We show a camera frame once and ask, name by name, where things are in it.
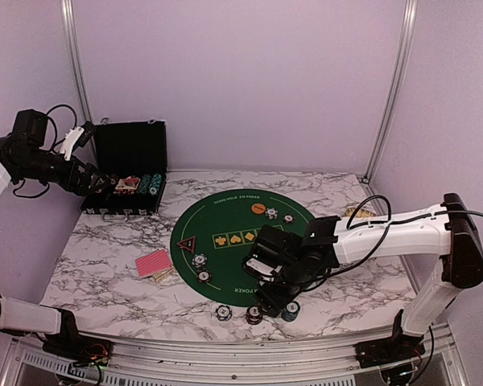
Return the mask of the brown black chip stack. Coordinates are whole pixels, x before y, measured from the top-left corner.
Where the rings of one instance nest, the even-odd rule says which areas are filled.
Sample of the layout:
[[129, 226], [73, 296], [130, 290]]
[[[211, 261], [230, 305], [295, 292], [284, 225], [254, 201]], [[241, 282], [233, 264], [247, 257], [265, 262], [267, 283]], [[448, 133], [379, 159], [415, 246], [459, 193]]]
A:
[[262, 321], [262, 312], [259, 306], [251, 306], [247, 308], [246, 321], [250, 325], [257, 325]]

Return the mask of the blue white chip stack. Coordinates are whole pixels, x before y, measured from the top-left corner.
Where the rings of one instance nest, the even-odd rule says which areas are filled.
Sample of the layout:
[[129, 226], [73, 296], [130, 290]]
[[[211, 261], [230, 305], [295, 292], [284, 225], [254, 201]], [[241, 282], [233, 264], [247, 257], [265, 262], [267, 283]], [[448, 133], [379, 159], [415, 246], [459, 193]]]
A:
[[232, 310], [229, 306], [220, 305], [215, 309], [215, 315], [219, 321], [228, 321], [232, 317]]

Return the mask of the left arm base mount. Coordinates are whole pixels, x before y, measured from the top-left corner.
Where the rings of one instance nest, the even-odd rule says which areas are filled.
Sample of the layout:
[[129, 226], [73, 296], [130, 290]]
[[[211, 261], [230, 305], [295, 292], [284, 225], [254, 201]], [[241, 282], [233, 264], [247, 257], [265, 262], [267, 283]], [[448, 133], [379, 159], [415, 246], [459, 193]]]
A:
[[79, 336], [71, 340], [59, 335], [50, 335], [43, 342], [44, 351], [71, 359], [75, 367], [108, 363], [112, 346], [112, 342], [107, 339], [89, 336]]

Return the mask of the teal black chip stack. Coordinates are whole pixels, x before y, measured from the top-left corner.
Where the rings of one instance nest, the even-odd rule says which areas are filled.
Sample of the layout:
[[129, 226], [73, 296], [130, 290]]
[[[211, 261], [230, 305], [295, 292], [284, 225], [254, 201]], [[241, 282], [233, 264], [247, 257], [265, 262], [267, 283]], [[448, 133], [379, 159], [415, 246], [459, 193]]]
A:
[[300, 305], [297, 301], [287, 303], [281, 312], [281, 319], [285, 322], [293, 322], [297, 319], [300, 312]]

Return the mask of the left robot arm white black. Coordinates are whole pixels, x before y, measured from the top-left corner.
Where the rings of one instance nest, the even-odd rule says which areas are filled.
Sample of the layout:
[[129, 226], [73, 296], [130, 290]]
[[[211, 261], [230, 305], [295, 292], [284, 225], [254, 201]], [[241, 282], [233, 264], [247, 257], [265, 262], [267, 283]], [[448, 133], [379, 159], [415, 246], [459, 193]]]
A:
[[10, 185], [0, 197], [0, 294], [40, 303], [68, 239], [81, 216], [82, 197], [56, 184], [27, 181], [19, 198]]

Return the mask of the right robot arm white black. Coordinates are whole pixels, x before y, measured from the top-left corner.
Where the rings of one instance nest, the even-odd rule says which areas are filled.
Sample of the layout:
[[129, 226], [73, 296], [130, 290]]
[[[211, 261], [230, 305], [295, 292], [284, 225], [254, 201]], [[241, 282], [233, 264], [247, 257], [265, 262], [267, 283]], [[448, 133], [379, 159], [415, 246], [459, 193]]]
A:
[[262, 312], [275, 316], [310, 285], [372, 257], [436, 255], [431, 276], [399, 316], [399, 330], [382, 344], [388, 359], [399, 360], [462, 290], [483, 282], [483, 247], [473, 221], [477, 215], [450, 193], [441, 204], [365, 221], [314, 218], [302, 235], [265, 225], [242, 268], [259, 282], [256, 296]]

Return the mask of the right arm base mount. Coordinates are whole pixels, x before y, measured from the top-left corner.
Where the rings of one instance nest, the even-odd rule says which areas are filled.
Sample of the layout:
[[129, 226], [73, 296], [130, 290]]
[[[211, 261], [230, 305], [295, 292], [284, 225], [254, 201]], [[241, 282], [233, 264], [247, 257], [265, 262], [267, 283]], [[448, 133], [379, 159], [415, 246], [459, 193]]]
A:
[[356, 358], [361, 368], [371, 368], [423, 355], [426, 350], [421, 338], [388, 337], [355, 345]]

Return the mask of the black red triangle dealer button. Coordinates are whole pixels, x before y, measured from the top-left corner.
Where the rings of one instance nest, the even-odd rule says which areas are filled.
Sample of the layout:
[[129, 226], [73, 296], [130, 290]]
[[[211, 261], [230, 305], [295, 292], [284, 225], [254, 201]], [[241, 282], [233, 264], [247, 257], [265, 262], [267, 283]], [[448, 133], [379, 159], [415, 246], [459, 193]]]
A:
[[191, 236], [186, 239], [180, 240], [176, 243], [176, 245], [184, 251], [194, 253], [196, 249], [196, 237]]

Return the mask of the orange big blind button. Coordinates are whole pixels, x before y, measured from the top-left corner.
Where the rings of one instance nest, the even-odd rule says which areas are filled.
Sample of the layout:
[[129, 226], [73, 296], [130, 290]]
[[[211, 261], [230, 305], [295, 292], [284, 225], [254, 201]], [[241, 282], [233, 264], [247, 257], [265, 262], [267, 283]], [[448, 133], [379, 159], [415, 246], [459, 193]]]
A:
[[261, 215], [266, 212], [266, 206], [262, 203], [255, 203], [251, 206], [251, 211], [256, 215]]

